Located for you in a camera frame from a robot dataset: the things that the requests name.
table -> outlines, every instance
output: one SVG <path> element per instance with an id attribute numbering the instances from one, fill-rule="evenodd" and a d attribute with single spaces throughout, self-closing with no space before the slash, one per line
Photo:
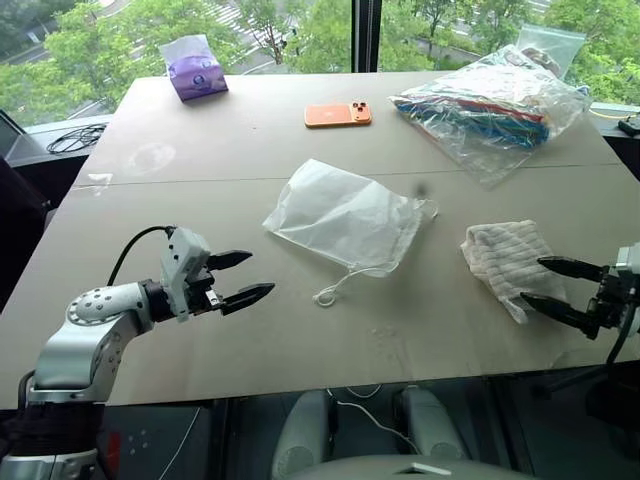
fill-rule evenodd
<path id="1" fill-rule="evenodd" d="M 62 323 L 67 303 L 104 285 L 134 233 L 166 223 L 202 234 L 214 251 L 254 253 L 217 275 L 223 294 L 258 281 L 277 287 L 232 316 L 209 313 L 184 324 L 168 321 L 135 339 L 124 354 L 112 404 L 602 363 L 617 332 L 603 331 L 593 342 L 546 318 L 517 325 L 469 273 L 459 244 L 468 225 L 531 218 L 557 254 L 611 263 L 620 246 L 640 239 L 636 180 L 584 122 L 494 190 L 483 189 L 382 98 L 433 75 L 230 77 L 228 96 L 194 105 L 175 102 L 165 79 L 136 81 L 2 314 L 0 407 L 15 406 L 13 385 L 33 368 L 42 345 Z M 267 87 L 281 91 L 285 86 L 288 97 L 267 95 Z M 298 128 L 305 101 L 356 97 L 372 105 L 372 126 Z M 253 117 L 241 114 L 256 102 Z M 215 127 L 208 141 L 204 119 Z M 139 166 L 130 162 L 131 152 L 153 142 L 175 145 L 176 156 L 161 168 L 153 160 L 145 163 L 154 168 L 144 173 L 130 168 Z M 441 211 L 389 278 L 354 279 L 330 309 L 314 305 L 311 296 L 341 277 L 341 267 L 261 227 L 288 177 L 309 157 L 367 174 L 404 195 L 424 184 Z M 107 174 L 112 175 L 108 185 L 91 178 Z M 130 253 L 119 282 L 159 278 L 166 241 L 158 235 L 143 242 Z M 579 307 L 594 293 L 588 282 L 567 281 L 566 286 Z M 636 336 L 620 358 L 638 355 Z"/>

plastic bag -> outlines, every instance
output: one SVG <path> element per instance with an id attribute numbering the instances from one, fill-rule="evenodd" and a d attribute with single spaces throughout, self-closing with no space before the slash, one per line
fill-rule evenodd
<path id="1" fill-rule="evenodd" d="M 486 187 L 591 104 L 513 45 L 389 99 Z"/>
<path id="2" fill-rule="evenodd" d="M 222 67 L 211 53 L 206 36 L 181 37 L 160 45 L 160 53 L 180 100 L 228 90 Z"/>
<path id="3" fill-rule="evenodd" d="M 586 38 L 584 33 L 525 25 L 520 30 L 516 48 L 562 79 Z"/>
<path id="4" fill-rule="evenodd" d="M 330 306 L 347 278 L 358 273 L 384 277 L 398 266 L 427 202 L 431 201 L 402 197 L 369 178 L 308 160 L 289 179 L 262 225 L 349 269 L 340 282 L 314 297 L 319 305 Z"/>

floor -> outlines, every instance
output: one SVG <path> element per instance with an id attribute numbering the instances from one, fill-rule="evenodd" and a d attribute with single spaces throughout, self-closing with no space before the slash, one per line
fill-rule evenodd
<path id="1" fill-rule="evenodd" d="M 551 381 L 561 375 L 542 378 Z M 531 395 L 531 387 L 540 381 L 537 375 L 501 379 L 513 410 L 499 400 L 494 379 L 438 380 L 419 385 L 429 388 L 447 407 L 474 460 L 519 468 L 548 480 L 640 478 L 639 437 L 635 437 L 635 449 L 625 455 L 628 446 L 622 432 L 585 413 L 584 396 L 595 380 L 556 393 L 551 400 Z M 341 400 L 362 404 L 383 425 L 393 426 L 391 398 L 404 386 L 385 385 L 369 400 L 354 399 L 344 389 L 332 391 Z M 364 394 L 370 387 L 356 391 Z M 226 423 L 220 408 L 205 408 L 205 404 L 163 480 L 269 479 L 279 432 L 298 396 L 287 393 L 234 399 L 225 403 L 230 405 Z M 119 433 L 118 478 L 159 479 L 196 411 L 197 407 L 189 405 L 107 409 L 101 444 L 106 448 L 108 435 Z M 332 458 L 397 453 L 394 437 L 378 430 L 360 411 L 340 407 L 338 423 Z M 225 430 L 227 455 L 223 460 L 216 442 Z"/>

colorful cables in bag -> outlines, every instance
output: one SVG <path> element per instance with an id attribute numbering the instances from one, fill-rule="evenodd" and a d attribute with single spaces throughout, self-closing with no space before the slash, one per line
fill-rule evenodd
<path id="1" fill-rule="evenodd" d="M 549 128 L 533 107 L 500 104 L 487 99 L 425 95 L 396 100 L 396 108 L 412 120 L 446 122 L 482 135 L 490 143 L 508 143 L 530 149 L 549 139 Z"/>

tissue box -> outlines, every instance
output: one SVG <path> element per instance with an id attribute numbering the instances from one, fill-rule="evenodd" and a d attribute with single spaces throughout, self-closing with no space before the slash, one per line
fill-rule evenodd
<path id="1" fill-rule="evenodd" d="M 222 67 L 204 35 L 188 35 L 160 46 L 167 74 L 180 100 L 229 90 Z"/>

